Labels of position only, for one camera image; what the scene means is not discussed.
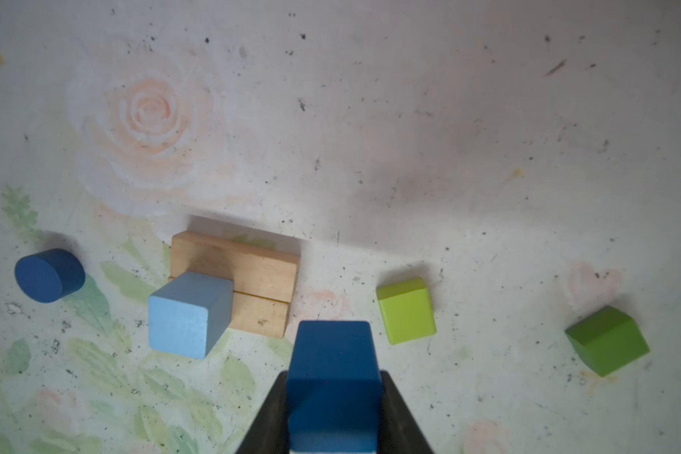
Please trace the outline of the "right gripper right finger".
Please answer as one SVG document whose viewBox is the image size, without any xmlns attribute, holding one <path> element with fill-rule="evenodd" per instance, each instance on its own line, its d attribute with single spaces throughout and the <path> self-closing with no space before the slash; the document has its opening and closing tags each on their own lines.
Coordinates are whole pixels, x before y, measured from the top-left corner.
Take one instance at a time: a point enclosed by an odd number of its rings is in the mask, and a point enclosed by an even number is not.
<svg viewBox="0 0 681 454">
<path fill-rule="evenodd" d="M 383 393 L 378 431 L 379 454 L 433 454 L 431 446 L 412 416 L 395 382 L 381 371 Z"/>
</svg>

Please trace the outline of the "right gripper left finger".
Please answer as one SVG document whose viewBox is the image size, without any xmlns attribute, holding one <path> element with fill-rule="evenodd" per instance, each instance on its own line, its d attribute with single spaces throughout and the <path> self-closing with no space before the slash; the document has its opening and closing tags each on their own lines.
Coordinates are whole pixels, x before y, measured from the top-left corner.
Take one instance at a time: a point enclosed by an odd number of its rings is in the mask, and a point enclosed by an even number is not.
<svg viewBox="0 0 681 454">
<path fill-rule="evenodd" d="M 236 454 L 289 454 L 288 372 L 281 372 Z"/>
</svg>

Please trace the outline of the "dark blue wooden cube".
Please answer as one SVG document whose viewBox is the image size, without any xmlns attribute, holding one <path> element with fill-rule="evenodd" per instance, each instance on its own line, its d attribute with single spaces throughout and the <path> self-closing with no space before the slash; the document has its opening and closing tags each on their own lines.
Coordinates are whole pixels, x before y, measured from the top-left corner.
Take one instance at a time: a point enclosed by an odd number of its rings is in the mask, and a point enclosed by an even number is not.
<svg viewBox="0 0 681 454">
<path fill-rule="evenodd" d="M 369 323 L 299 323 L 287 378 L 289 447 L 376 451 L 382 391 Z"/>
</svg>

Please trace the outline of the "natural wood plank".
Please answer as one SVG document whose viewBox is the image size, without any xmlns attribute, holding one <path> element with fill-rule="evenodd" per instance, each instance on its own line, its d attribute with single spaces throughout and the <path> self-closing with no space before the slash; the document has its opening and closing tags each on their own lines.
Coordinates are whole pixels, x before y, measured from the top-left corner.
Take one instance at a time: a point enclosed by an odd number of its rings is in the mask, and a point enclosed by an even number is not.
<svg viewBox="0 0 681 454">
<path fill-rule="evenodd" d="M 289 303 L 300 257 L 255 245 L 185 231 L 170 245 L 169 276 L 196 272 L 234 283 L 236 292 Z"/>
<path fill-rule="evenodd" d="M 235 292 L 229 327 L 282 339 L 286 333 L 290 308 L 289 303 Z"/>
</svg>

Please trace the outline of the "light blue wooden cube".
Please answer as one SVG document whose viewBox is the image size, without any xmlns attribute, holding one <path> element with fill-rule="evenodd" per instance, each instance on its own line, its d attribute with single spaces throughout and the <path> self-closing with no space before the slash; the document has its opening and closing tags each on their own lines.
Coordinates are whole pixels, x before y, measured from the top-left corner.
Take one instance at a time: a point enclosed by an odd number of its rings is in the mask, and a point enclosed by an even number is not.
<svg viewBox="0 0 681 454">
<path fill-rule="evenodd" d="M 149 295 L 151 349 L 205 359 L 232 319 L 234 283 L 184 272 Z"/>
</svg>

